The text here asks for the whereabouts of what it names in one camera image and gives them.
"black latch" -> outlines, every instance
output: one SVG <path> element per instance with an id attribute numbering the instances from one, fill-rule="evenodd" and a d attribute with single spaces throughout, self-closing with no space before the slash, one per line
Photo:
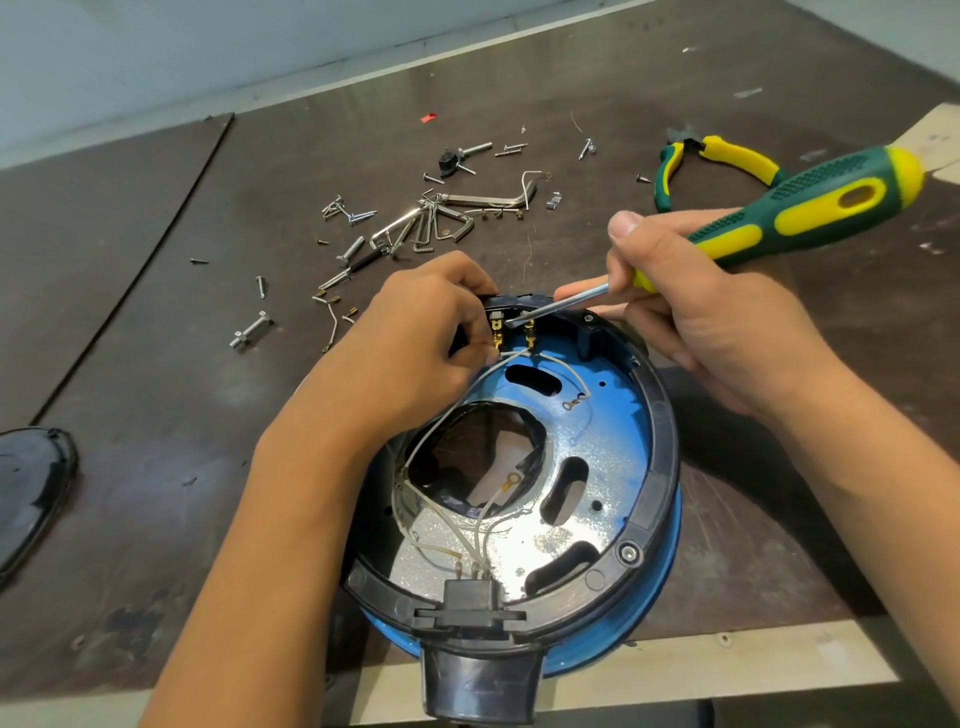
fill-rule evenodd
<path id="1" fill-rule="evenodd" d="M 439 631 L 474 640 L 506 640 L 503 622 L 526 619 L 526 612 L 500 608 L 500 584 L 493 579 L 448 579 L 444 605 L 414 613 L 416 629 Z"/>

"person's right hand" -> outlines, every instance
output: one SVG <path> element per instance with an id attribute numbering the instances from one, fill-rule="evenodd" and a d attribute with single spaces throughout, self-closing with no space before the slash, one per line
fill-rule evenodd
<path id="1" fill-rule="evenodd" d="M 628 323 L 730 409 L 772 415 L 783 398 L 816 386 L 817 376 L 839 360 L 793 292 L 769 275 L 781 261 L 768 258 L 727 273 L 685 239 L 729 212 L 647 218 L 617 212 L 607 228 L 613 243 L 607 256 L 611 292 L 587 306 Z M 634 269 L 660 293 L 634 288 Z M 554 298 L 602 281 L 569 283 Z"/>

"gray wall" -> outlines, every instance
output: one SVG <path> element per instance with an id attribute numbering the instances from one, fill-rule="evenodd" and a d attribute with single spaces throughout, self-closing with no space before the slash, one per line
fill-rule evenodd
<path id="1" fill-rule="evenodd" d="M 0 0 L 0 149 L 561 0 Z"/>

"wire cutters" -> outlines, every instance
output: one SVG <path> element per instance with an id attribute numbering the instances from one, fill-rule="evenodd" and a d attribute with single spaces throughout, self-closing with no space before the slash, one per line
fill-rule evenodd
<path id="1" fill-rule="evenodd" d="M 731 144 L 717 134 L 698 136 L 689 129 L 668 129 L 666 138 L 669 143 L 660 152 L 660 169 L 654 179 L 654 204 L 657 212 L 669 212 L 671 209 L 670 178 L 680 169 L 686 149 L 695 149 L 704 159 L 742 169 L 768 187 L 776 187 L 786 179 L 783 170 L 771 159 L 753 149 Z"/>

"recessed screw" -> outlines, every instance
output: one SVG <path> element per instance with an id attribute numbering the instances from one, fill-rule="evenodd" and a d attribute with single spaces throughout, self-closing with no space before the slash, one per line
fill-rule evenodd
<path id="1" fill-rule="evenodd" d="M 633 544 L 624 544 L 620 547 L 620 558 L 626 564 L 633 564 L 640 558 L 640 551 Z"/>

